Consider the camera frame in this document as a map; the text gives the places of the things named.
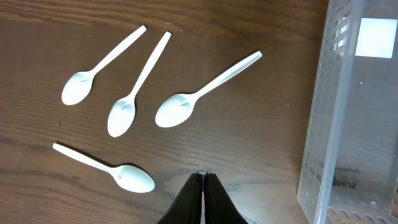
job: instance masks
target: wooden table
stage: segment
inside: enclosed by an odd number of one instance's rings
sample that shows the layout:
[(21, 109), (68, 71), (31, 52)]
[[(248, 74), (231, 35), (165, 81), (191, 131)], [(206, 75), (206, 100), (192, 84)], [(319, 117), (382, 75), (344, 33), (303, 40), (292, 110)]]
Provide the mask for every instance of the wooden table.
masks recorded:
[[(307, 223), (296, 199), (327, 1), (0, 1), (0, 223), (156, 223), (187, 177), (213, 172), (248, 223)], [(61, 92), (137, 27), (148, 31), (104, 68), (90, 95)], [(173, 36), (137, 96), (131, 128), (106, 121), (165, 31)], [(159, 106), (238, 60), (263, 58), (201, 98), (174, 128)], [(64, 142), (147, 170), (134, 194), (52, 149)]]

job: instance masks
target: clear plastic container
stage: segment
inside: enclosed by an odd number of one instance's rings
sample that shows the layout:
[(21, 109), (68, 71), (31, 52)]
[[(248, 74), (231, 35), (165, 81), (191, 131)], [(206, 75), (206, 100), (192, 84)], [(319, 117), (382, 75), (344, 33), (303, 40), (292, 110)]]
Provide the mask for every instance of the clear plastic container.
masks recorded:
[(310, 223), (398, 223), (398, 1), (330, 0), (297, 198)]

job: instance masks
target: white plastic spoon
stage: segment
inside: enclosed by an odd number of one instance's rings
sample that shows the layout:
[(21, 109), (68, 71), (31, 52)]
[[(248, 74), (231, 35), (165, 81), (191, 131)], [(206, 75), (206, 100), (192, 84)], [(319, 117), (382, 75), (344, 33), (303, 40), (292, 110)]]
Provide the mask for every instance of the white plastic spoon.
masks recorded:
[(82, 101), (91, 90), (95, 75), (119, 54), (126, 50), (138, 39), (147, 29), (141, 26), (119, 45), (117, 45), (95, 68), (87, 72), (78, 72), (72, 75), (62, 90), (62, 102), (66, 105), (75, 105)]
[(181, 124), (191, 116), (193, 107), (201, 96), (228, 81), (239, 72), (242, 72), (245, 68), (261, 58), (261, 56), (262, 54), (260, 51), (248, 56), (219, 75), (213, 81), (209, 82), (209, 84), (196, 93), (176, 94), (170, 97), (157, 111), (155, 117), (156, 124), (162, 128), (169, 128)]
[(61, 146), (60, 144), (54, 143), (52, 147), (72, 159), (76, 159), (77, 161), (111, 174), (116, 183), (124, 190), (135, 193), (146, 193), (155, 188), (155, 182), (150, 175), (137, 167), (130, 165), (108, 167), (92, 158), (76, 152), (73, 149)]
[(152, 52), (147, 63), (142, 69), (131, 93), (128, 94), (128, 96), (121, 98), (113, 105), (108, 116), (108, 133), (112, 137), (118, 137), (130, 128), (136, 115), (135, 101), (138, 90), (155, 66), (156, 61), (159, 59), (171, 35), (172, 34), (170, 32), (166, 32), (160, 42), (156, 45), (155, 50)]

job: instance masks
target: spoon handle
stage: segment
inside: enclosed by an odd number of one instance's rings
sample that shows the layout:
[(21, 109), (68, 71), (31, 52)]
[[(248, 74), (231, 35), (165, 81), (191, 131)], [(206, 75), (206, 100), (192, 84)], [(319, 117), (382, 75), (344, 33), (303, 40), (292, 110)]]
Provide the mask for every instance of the spoon handle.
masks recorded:
[(160, 55), (162, 54), (164, 48), (167, 45), (167, 42), (169, 41), (170, 37), (172, 34), (170, 32), (166, 32), (159, 43), (156, 45), (155, 50), (152, 52), (152, 54), (149, 56), (149, 59), (147, 63), (145, 64), (144, 68), (142, 69), (141, 74), (139, 75), (136, 84), (134, 85), (134, 88), (132, 89), (131, 93), (129, 94), (128, 97), (131, 97), (132, 100), (136, 97), (138, 90), (141, 88), (142, 84), (144, 84), (145, 79), (148, 77), (150, 71), (153, 69), (155, 66), (155, 63), (159, 59)]
[(110, 167), (108, 167), (98, 161), (95, 161), (94, 159), (87, 157), (80, 152), (77, 152), (77, 151), (70, 149), (68, 147), (65, 147), (65, 146), (61, 146), (60, 144), (57, 144), (57, 143), (54, 143), (52, 145), (52, 147), (53, 147), (53, 149), (57, 150), (58, 152), (61, 152), (62, 154), (71, 157), (72, 159), (76, 159), (79, 162), (82, 162), (89, 166), (103, 170), (105, 172), (111, 173)]
[(227, 71), (223, 72), (221, 75), (219, 75), (213, 81), (209, 82), (209, 84), (207, 84), (201, 90), (194, 93), (194, 95), (197, 98), (203, 96), (204, 94), (208, 93), (209, 91), (213, 90), (214, 88), (216, 88), (219, 85), (223, 84), (224, 82), (228, 81), (230, 78), (234, 77), (239, 72), (242, 72), (245, 68), (250, 66), (252, 63), (254, 63), (259, 58), (261, 58), (261, 56), (262, 56), (261, 52), (257, 51), (255, 53), (253, 53), (252, 55), (246, 57), (242, 61), (238, 62), (237, 64), (235, 64), (234, 66), (229, 68)]
[(147, 28), (145, 26), (141, 26), (128, 37), (126, 37), (120, 44), (118, 44), (100, 63), (97, 64), (95, 68), (92, 69), (93, 74), (95, 75), (101, 69), (103, 69), (108, 63), (110, 63), (113, 59), (115, 59), (119, 54), (121, 54), (124, 50), (126, 50), (134, 41), (140, 37)]

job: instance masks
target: black object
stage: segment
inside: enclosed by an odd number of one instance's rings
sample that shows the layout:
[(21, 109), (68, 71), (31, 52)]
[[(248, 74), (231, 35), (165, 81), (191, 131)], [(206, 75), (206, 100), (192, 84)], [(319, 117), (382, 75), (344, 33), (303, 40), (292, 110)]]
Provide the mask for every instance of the black object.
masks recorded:
[(203, 175), (191, 174), (158, 224), (200, 224)]
[(206, 224), (248, 224), (239, 214), (216, 174), (191, 174), (158, 224), (200, 224), (201, 194)]

